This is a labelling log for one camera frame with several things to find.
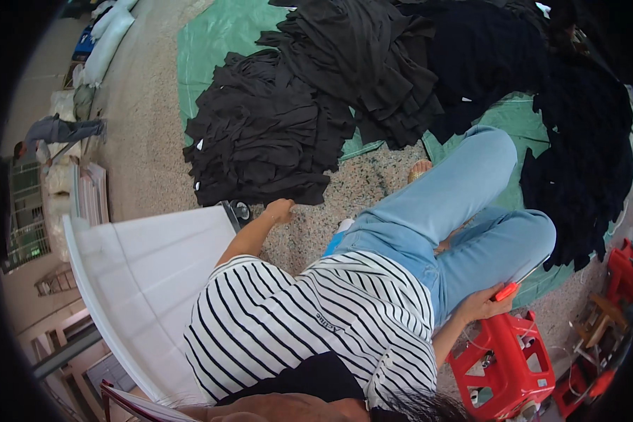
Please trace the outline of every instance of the orange scissors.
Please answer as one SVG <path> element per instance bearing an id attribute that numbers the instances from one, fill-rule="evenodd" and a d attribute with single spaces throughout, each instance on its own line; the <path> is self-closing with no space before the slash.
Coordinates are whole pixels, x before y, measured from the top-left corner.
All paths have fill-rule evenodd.
<path id="1" fill-rule="evenodd" d="M 520 283 L 522 283 L 522 282 L 523 282 L 523 280 L 525 280 L 525 279 L 528 277 L 528 275 L 532 274 L 532 272 L 533 272 L 534 270 L 536 270 L 537 268 L 539 268 L 539 266 L 541 266 L 543 263 L 545 263 L 545 262 L 546 262 L 546 260 L 547 260 L 548 258 L 550 258 L 550 257 L 551 257 L 551 255 L 550 255 L 550 254 L 549 254 L 549 255 L 547 255 L 547 256 L 546 256 L 546 258 L 542 259 L 540 263 L 538 263 L 537 265 L 535 265 L 535 266 L 534 266 L 534 268 L 532 268 L 532 269 L 528 272 L 528 274 L 525 274 L 525 275 L 523 276 L 523 278 L 521 278 L 519 281 L 517 281 L 517 282 L 515 282 L 515 283 L 512 283 L 512 282 L 511 282 L 511 279 L 509 279 L 509 280 L 506 282 L 506 285 L 504 286 L 504 288 L 503 288 L 503 289 L 501 289 L 500 291 L 498 291 L 498 292 L 497 292 L 497 294 L 495 295 L 494 301 L 495 301 L 495 302 L 499 302 L 500 300 L 504 300 L 506 297 L 508 297 L 509 295 L 511 295 L 511 293 L 513 293 L 514 291 L 516 291 L 516 289 L 517 289 L 518 285 L 519 285 Z"/>

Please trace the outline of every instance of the red plastic stool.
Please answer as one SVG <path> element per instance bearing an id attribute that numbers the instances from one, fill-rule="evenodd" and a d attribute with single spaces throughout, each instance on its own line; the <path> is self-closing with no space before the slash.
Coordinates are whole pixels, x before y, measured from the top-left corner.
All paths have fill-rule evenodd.
<path id="1" fill-rule="evenodd" d="M 586 389 L 586 380 L 581 375 L 581 371 L 579 366 L 576 363 L 572 364 L 572 389 L 574 392 L 579 394 L 583 394 Z M 551 395 L 554 397 L 556 404 L 558 406 L 558 412 L 560 416 L 566 418 L 572 414 L 579 407 L 582 401 L 576 402 L 578 397 L 574 395 L 572 390 L 570 390 L 570 377 L 567 376 L 565 379 L 560 381 L 560 383 L 556 386 Z"/>
<path id="2" fill-rule="evenodd" d="M 479 362 L 488 350 L 471 344 L 457 358 L 450 352 L 447 362 L 455 375 L 460 395 L 467 411 L 480 421 L 515 417 L 523 405 L 534 401 L 541 403 L 556 386 L 556 376 L 546 352 L 541 335 L 531 311 L 523 319 L 507 313 L 481 320 L 481 333 L 474 343 L 494 352 L 490 364 L 483 369 L 484 376 L 467 375 L 467 371 Z M 525 335 L 534 342 L 523 350 L 517 335 Z M 527 360 L 537 354 L 541 372 L 532 372 Z M 490 387 L 493 396 L 474 407 L 469 388 Z"/>
<path id="3" fill-rule="evenodd" d="M 612 249 L 609 253 L 609 284 L 605 297 L 620 310 L 622 303 L 633 303 L 633 248 L 631 241 L 624 239 L 621 249 Z"/>

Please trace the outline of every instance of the caster wheel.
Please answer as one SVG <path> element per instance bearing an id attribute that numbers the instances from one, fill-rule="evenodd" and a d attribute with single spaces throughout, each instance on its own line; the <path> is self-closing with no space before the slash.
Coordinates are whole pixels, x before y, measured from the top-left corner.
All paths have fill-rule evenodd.
<path id="1" fill-rule="evenodd" d="M 236 199 L 231 200 L 230 207 L 240 222 L 248 222 L 248 220 L 251 219 L 251 210 L 248 208 L 248 205 L 242 201 Z"/>

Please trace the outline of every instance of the striped shirt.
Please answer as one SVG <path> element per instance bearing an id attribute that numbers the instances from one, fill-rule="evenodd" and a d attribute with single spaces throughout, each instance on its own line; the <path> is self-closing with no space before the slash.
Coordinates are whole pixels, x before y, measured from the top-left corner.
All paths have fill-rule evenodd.
<path id="1" fill-rule="evenodd" d="M 426 289 L 370 252 L 319 259 L 300 275 L 249 255 L 218 266 L 192 308 L 187 360 L 217 402 L 316 354 L 335 352 L 369 406 L 398 390 L 434 391 Z"/>

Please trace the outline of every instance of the terrazzo floor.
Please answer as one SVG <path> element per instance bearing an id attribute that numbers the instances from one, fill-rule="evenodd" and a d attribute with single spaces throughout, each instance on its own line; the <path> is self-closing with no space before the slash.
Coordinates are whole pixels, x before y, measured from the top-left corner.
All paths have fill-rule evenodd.
<path id="1" fill-rule="evenodd" d="M 109 121 L 108 140 L 93 140 L 85 159 L 109 171 L 110 213 L 114 222 L 197 207 L 189 166 L 183 161 L 183 134 L 176 89 L 176 34 L 212 0 L 140 0 L 134 25 L 121 43 L 97 91 L 92 113 L 102 109 Z M 345 161 L 332 175 L 325 203 L 295 207 L 294 221 L 275 228 L 261 257 L 292 274 L 321 256 L 338 223 L 354 217 L 405 185 L 410 166 L 427 155 L 422 145 L 403 151 L 377 151 Z M 633 190 L 628 209 L 608 250 L 633 239 Z M 588 293 L 601 291 L 606 263 L 593 259 L 556 291 L 528 308 L 547 346 L 569 346 L 569 320 L 585 306 Z M 549 349 L 556 375 L 566 368 L 563 350 Z M 456 396 L 448 365 L 439 373 L 439 391 Z"/>

